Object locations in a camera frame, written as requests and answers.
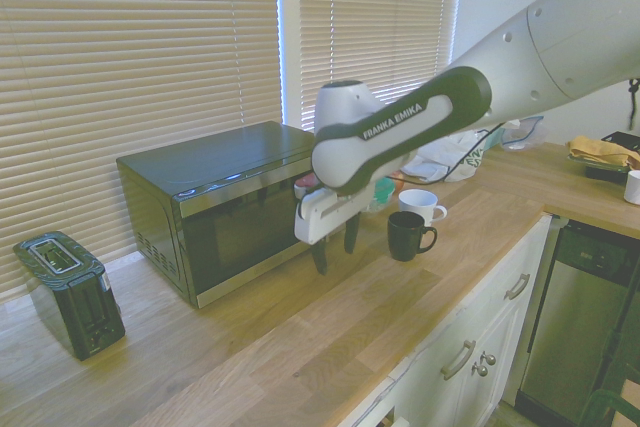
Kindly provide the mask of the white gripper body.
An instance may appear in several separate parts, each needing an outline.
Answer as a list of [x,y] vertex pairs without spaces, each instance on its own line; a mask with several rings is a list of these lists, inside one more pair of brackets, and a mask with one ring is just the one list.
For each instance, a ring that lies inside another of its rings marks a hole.
[[339,196],[326,187],[311,191],[311,188],[295,186],[294,193],[299,200],[295,236],[306,244],[315,244],[363,211],[373,199],[374,188],[372,182],[355,194]]

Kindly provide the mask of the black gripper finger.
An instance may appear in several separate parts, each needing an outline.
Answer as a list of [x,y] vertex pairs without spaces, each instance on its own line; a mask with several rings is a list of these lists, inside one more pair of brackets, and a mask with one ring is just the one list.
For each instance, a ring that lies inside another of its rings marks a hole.
[[359,223],[360,215],[356,214],[348,219],[345,224],[344,249],[348,254],[352,254],[354,252],[359,231]]
[[323,276],[325,276],[328,272],[326,246],[327,239],[321,238],[318,242],[310,247],[316,270],[320,275]]

